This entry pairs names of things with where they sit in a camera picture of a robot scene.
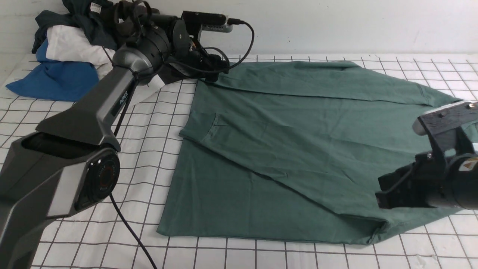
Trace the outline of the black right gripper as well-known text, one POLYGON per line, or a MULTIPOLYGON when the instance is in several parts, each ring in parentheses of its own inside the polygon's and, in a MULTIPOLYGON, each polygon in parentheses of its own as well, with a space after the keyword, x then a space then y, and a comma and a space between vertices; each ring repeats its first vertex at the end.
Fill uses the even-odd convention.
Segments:
POLYGON ((446 179, 454 157, 435 157, 432 152, 416 155, 413 163, 378 178, 375 194, 381 209, 454 208, 446 179))

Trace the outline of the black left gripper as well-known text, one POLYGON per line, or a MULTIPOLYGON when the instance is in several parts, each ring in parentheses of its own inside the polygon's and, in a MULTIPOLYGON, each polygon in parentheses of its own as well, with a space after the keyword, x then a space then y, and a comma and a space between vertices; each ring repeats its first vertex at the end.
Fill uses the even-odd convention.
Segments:
POLYGON ((216 82, 221 73, 220 70, 230 67, 229 59, 208 53, 203 50, 190 51, 188 55, 177 60, 173 57, 163 67, 163 82, 178 82, 184 79, 202 79, 206 82, 216 82))

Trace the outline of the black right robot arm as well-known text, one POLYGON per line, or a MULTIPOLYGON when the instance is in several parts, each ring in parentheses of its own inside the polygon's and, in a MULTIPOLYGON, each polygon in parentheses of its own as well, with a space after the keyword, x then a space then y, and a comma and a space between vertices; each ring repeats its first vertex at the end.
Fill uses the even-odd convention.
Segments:
POLYGON ((378 178, 376 200, 381 209, 478 207, 477 155, 446 157, 438 162, 425 152, 415 161, 378 178))

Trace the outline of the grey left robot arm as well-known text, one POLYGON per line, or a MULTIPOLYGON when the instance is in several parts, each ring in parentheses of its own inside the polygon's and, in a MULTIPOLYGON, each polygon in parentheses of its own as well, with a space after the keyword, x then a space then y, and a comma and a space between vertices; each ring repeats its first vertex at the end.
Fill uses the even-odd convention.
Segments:
POLYGON ((112 193, 120 175, 121 145, 112 131, 138 85, 164 67, 184 73, 228 68, 198 44, 201 31, 223 32, 223 14, 184 11, 181 17, 130 8, 133 32, 112 59, 113 69, 69 109, 41 121, 34 133, 14 141, 1 170, 1 268, 29 269, 43 230, 112 193))

